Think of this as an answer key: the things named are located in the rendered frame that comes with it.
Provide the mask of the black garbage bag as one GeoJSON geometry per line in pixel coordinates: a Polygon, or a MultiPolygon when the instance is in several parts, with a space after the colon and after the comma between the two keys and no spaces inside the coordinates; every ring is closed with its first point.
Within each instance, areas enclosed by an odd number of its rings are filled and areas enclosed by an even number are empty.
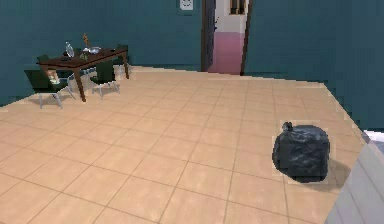
{"type": "Polygon", "coordinates": [[[314,125],[285,122],[275,139],[272,161],[276,169],[300,183],[321,182],[328,174],[328,134],[314,125]]]}

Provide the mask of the dark room door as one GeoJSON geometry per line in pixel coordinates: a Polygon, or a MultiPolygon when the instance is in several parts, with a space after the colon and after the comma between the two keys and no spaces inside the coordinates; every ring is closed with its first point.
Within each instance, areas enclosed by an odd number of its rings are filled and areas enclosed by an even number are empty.
{"type": "Polygon", "coordinates": [[[202,0],[201,71],[213,63],[216,0],[202,0]]]}

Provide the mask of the pale grey cabinet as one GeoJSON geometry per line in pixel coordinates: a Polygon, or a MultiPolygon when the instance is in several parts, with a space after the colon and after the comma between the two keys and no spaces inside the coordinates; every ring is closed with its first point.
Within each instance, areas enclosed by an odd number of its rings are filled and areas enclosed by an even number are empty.
{"type": "Polygon", "coordinates": [[[324,224],[384,224],[384,136],[362,136],[366,144],[324,224]]]}

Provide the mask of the dark green chair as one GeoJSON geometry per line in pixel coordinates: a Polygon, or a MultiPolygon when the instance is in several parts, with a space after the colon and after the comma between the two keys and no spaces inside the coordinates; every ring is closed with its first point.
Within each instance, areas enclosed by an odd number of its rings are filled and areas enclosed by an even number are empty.
{"type": "Polygon", "coordinates": [[[100,97],[103,97],[102,87],[108,85],[114,86],[117,92],[120,92],[116,84],[116,76],[114,73],[113,62],[105,61],[96,65],[96,75],[90,78],[90,81],[95,84],[92,88],[92,92],[99,91],[100,97]]]}
{"type": "MultiPolygon", "coordinates": [[[[49,57],[46,54],[37,57],[39,62],[44,62],[48,59],[49,57]]],[[[73,72],[70,70],[57,70],[56,73],[59,79],[70,79],[73,77],[73,72]]]]}
{"type": "Polygon", "coordinates": [[[42,95],[51,95],[62,107],[62,101],[60,99],[60,92],[66,90],[72,98],[74,98],[66,81],[59,81],[55,78],[50,78],[41,70],[25,70],[25,74],[32,86],[34,92],[39,96],[39,106],[42,106],[42,95]]]}
{"type": "Polygon", "coordinates": [[[113,61],[114,65],[119,65],[124,70],[125,74],[129,73],[129,64],[128,64],[128,46],[124,44],[118,44],[117,50],[123,50],[123,53],[119,54],[117,58],[113,61]]]}

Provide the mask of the dark brown wooden table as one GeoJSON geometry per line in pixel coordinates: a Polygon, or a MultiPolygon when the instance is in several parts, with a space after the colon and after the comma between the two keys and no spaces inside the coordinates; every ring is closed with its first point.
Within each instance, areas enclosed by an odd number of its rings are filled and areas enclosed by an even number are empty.
{"type": "Polygon", "coordinates": [[[38,65],[45,73],[47,73],[49,69],[72,71],[75,76],[81,100],[85,102],[86,98],[80,78],[80,71],[87,67],[95,66],[98,63],[105,61],[111,61],[115,57],[121,56],[124,63],[126,78],[129,78],[127,53],[128,51],[126,49],[103,48],[97,54],[88,53],[87,60],[81,59],[79,56],[73,57],[70,60],[64,60],[62,57],[57,57],[50,58],[49,60],[45,60],[43,62],[38,62],[38,65]]]}

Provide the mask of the brown framed window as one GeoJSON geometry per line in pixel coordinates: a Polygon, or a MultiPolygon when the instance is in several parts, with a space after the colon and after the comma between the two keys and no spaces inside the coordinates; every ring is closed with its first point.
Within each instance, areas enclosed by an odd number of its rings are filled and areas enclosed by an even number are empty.
{"type": "Polygon", "coordinates": [[[230,15],[244,15],[246,0],[230,0],[230,15]]]}

